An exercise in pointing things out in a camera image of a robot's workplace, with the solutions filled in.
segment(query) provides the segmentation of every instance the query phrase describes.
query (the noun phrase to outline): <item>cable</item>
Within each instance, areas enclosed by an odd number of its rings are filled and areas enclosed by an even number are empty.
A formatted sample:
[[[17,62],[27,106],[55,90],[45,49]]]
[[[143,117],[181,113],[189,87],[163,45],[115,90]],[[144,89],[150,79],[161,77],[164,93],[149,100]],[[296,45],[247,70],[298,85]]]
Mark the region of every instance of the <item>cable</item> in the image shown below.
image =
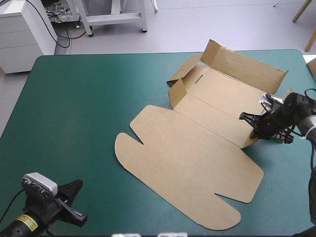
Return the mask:
[[[50,232],[48,229],[46,229],[46,233],[48,234],[49,237],[55,237],[55,235]]]
[[[52,13],[52,12],[50,12],[50,11],[46,11],[46,13],[52,14],[52,15],[49,15],[49,16],[48,16],[49,19],[52,18],[52,17],[56,17],[56,16],[57,16],[57,15],[55,15],[54,13]],[[58,33],[56,33],[56,35],[58,35],[58,36],[61,37],[61,38],[74,40],[74,39],[79,39],[79,38],[81,38],[82,36],[84,36],[85,33],[86,33],[86,32],[84,31],[80,36],[76,36],[76,37],[65,37],[65,36],[62,36],[62,35],[60,35],[60,34],[58,34]]]
[[[260,103],[260,104],[261,104],[261,106],[264,108],[264,110],[265,110],[269,115],[271,115],[271,117],[272,117],[278,124],[280,124],[280,125],[282,125],[283,127],[289,129],[290,131],[292,130],[292,129],[289,128],[288,126],[285,126],[285,125],[282,124],[280,121],[278,121],[278,120],[272,115],[272,113],[267,110],[267,107],[265,107],[263,103]],[[293,132],[294,134],[300,136],[300,137],[304,137],[302,134],[300,134],[300,133],[298,133],[298,132],[295,132],[295,131],[293,131],[293,130],[292,130],[292,132]]]
[[[77,37],[69,37],[69,39],[73,40],[73,39],[79,39],[80,37],[82,37],[83,35],[85,34],[85,32],[82,33],[82,35],[80,36],[77,36]],[[65,39],[68,39],[68,37],[64,37],[58,33],[56,33],[56,35],[60,36],[61,38],[65,38]]]
[[[55,38],[53,37],[53,35],[51,34],[46,22],[44,21],[43,17],[41,16],[40,12],[38,11],[38,9],[33,5],[33,3],[31,3],[29,0],[25,0],[27,1],[29,4],[31,4],[31,6],[35,9],[35,11],[39,14],[41,20],[43,21],[44,25],[46,26],[46,29],[48,30],[48,33],[50,34],[50,36],[52,37],[52,39],[56,42],[56,44],[62,48],[68,48],[70,46],[70,39],[68,39],[68,45],[67,46],[62,46],[60,43],[57,42],[57,40],[55,40]]]
[[[315,171],[314,171],[314,154],[315,154],[315,145],[311,141],[312,144],[312,154],[311,154],[311,171],[312,171],[312,180],[316,188],[316,180],[315,180]]]
[[[4,214],[2,215],[1,219],[0,219],[0,223],[3,221],[5,215],[7,214],[8,210],[10,209],[11,205],[13,204],[14,200],[24,191],[24,189],[22,189],[21,191],[19,191],[11,200],[9,206],[7,207],[7,209],[5,210]]]

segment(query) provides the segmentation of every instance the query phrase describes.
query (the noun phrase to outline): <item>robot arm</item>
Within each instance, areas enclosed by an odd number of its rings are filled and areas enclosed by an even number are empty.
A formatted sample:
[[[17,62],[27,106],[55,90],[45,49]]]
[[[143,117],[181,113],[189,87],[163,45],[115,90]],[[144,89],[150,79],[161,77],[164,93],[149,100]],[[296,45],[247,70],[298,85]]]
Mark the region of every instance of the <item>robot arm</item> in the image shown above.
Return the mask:
[[[290,93],[285,100],[277,98],[271,94],[264,94],[259,101],[265,113],[253,115],[241,113],[239,119],[245,120],[254,129],[251,137],[258,136],[259,139],[277,139],[284,143],[292,143],[295,133],[305,137],[312,144],[311,156],[311,179],[309,182],[310,215],[311,222],[316,225],[316,168],[314,167],[314,153],[316,149],[316,100],[307,94]],[[301,134],[294,132],[295,126]],[[316,227],[306,230],[295,237],[315,237]]]

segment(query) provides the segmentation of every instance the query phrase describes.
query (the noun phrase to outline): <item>white cable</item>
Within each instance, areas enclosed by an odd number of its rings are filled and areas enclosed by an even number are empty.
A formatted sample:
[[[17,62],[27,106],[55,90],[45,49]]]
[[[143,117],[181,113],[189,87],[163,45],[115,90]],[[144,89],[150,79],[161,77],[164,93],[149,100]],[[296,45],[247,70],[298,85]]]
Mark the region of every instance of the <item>white cable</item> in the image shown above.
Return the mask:
[[[312,131],[314,128],[316,128],[316,126],[313,126],[313,127],[311,127],[310,129],[308,129],[308,131],[307,131],[307,133],[305,134],[305,136],[304,136],[304,137],[301,137],[301,139],[306,139],[307,136],[308,136],[308,134],[309,134],[309,132]]]
[[[70,8],[63,6],[61,2],[54,2],[51,7],[54,9],[54,14],[57,15],[55,17],[56,23],[66,22],[72,15]]]

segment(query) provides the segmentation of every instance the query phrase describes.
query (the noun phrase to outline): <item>white table leg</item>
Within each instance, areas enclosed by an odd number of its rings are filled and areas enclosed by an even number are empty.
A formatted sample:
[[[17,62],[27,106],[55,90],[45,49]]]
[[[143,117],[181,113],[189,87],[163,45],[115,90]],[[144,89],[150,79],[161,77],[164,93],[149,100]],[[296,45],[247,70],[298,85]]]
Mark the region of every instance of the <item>white table leg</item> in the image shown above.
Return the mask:
[[[153,7],[154,7],[155,11],[158,11],[157,1],[156,0],[151,0],[151,1],[152,1],[152,4],[153,4]]]
[[[140,3],[140,15],[141,15],[142,24],[143,24],[143,32],[147,32],[145,0],[139,0],[139,3]]]
[[[278,0],[273,6],[276,6],[280,3],[281,0]]]
[[[82,22],[83,22],[83,25],[84,25],[84,28],[85,28],[87,35],[92,36],[93,33],[91,32],[90,26],[89,26],[88,21],[87,21],[88,12],[86,12],[85,3],[82,2],[83,0],[74,0],[74,1],[77,3],[77,7],[78,7],[78,10],[79,10],[79,13],[80,13],[80,16],[81,16],[81,19],[82,19]]]

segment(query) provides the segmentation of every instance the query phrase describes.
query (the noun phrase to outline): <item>white cabinet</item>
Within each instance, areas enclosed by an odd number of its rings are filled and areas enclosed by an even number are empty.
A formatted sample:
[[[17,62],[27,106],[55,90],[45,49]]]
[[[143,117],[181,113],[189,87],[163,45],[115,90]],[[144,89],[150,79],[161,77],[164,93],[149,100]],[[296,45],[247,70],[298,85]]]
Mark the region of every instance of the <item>white cabinet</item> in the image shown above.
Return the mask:
[[[30,2],[57,39],[41,1]],[[55,47],[39,14],[27,1],[11,0],[0,6],[0,67],[5,73],[30,71],[38,57],[53,55]]]

